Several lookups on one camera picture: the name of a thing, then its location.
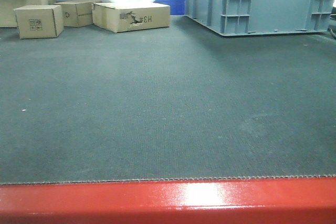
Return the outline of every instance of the printed symbol on box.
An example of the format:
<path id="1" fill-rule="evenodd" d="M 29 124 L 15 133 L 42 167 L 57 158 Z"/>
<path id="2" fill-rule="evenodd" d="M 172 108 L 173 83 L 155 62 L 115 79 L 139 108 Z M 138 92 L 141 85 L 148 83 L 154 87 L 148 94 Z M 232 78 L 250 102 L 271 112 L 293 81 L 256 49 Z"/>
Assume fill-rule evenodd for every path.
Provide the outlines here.
<path id="1" fill-rule="evenodd" d="M 144 16 L 140 18 L 141 23 L 151 23 L 152 22 L 152 16 Z"/>
<path id="2" fill-rule="evenodd" d="M 30 19 L 29 27 L 31 31 L 42 31 L 42 21 L 40 19 Z"/>

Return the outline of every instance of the red metal frame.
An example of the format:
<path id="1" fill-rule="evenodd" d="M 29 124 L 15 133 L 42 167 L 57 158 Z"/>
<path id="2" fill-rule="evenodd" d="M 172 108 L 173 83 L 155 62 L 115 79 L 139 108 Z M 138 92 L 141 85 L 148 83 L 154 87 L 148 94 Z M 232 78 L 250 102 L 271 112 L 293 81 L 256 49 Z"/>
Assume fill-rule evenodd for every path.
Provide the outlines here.
<path id="1" fill-rule="evenodd" d="M 335 224 L 336 178 L 0 186 L 1 224 Z"/>

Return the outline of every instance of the red edge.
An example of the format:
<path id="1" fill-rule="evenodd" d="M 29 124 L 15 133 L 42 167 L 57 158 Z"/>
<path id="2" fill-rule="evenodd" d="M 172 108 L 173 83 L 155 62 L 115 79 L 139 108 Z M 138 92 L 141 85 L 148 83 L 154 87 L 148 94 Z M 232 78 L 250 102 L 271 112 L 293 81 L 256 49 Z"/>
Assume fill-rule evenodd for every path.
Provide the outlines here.
<path id="1" fill-rule="evenodd" d="M 335 224 L 336 178 L 0 186 L 1 224 Z"/>

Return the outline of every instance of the gray plastic crate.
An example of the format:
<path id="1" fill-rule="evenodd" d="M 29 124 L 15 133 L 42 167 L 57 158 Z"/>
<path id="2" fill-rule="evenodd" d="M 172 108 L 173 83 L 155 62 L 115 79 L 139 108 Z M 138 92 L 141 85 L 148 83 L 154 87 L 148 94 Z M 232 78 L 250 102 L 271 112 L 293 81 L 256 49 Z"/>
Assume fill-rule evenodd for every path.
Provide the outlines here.
<path id="1" fill-rule="evenodd" d="M 186 15 L 223 36 L 327 31 L 334 0 L 186 0 Z"/>

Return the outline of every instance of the floor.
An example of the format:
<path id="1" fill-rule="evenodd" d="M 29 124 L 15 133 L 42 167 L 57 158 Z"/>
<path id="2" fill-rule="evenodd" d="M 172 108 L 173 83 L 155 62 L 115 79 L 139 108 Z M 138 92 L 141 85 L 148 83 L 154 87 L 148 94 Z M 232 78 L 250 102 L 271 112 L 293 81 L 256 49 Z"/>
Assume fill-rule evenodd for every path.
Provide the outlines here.
<path id="1" fill-rule="evenodd" d="M 0 29 L 0 184 L 336 176 L 336 40 Z"/>

